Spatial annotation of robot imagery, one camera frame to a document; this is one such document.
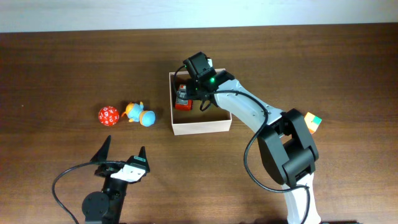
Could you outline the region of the red toy fire truck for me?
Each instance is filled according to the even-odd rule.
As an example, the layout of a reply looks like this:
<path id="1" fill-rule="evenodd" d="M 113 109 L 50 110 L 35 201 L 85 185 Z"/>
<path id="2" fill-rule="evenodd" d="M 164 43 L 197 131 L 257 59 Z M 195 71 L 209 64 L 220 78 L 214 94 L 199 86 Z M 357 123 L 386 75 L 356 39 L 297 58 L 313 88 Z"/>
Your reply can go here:
<path id="1" fill-rule="evenodd" d="M 181 111 L 190 111 L 192 110 L 193 101 L 188 100 L 187 95 L 187 86 L 186 85 L 179 85 L 177 90 L 177 97 L 175 100 L 175 109 Z"/>

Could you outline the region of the colourful puzzle cube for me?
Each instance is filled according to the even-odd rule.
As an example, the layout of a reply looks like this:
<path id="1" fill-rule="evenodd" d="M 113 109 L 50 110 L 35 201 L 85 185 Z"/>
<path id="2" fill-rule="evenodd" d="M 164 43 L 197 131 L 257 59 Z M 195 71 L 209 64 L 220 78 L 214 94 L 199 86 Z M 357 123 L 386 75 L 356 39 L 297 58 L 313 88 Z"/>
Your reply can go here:
<path id="1" fill-rule="evenodd" d="M 313 134 L 318 129 L 320 123 L 322 122 L 322 119 L 319 118 L 318 116 L 315 116 L 314 114 L 308 112 L 304 116 L 304 121 L 305 121 L 305 124 L 307 125 L 308 130 L 310 131 L 310 134 Z"/>

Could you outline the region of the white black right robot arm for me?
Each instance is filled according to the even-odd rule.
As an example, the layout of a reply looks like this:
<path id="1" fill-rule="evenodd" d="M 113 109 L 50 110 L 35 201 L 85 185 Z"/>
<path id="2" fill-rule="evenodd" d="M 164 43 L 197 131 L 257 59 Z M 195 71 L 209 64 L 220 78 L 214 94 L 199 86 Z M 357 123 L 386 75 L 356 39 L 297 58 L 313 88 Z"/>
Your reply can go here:
<path id="1" fill-rule="evenodd" d="M 249 149 L 259 145 L 262 164 L 285 197 L 289 223 L 320 223 L 313 180 L 318 150 L 303 115 L 272 107 L 248 92 L 232 74 L 210 71 L 205 78 L 190 72 L 188 95 L 208 100 L 240 119 L 253 132 Z"/>

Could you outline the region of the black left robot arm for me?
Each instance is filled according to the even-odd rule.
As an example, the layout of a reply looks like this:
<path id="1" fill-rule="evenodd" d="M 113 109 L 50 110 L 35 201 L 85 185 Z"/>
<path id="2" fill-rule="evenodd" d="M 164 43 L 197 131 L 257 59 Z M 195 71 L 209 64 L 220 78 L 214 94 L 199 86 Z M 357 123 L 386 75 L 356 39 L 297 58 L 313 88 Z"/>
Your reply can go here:
<path id="1" fill-rule="evenodd" d="M 107 160 L 110 143 L 109 136 L 90 160 L 98 163 L 95 176 L 103 177 L 104 184 L 102 190 L 88 194 L 82 202 L 85 223 L 119 223 L 128 185 L 140 182 L 150 172 L 144 146 L 138 155 L 111 163 Z"/>

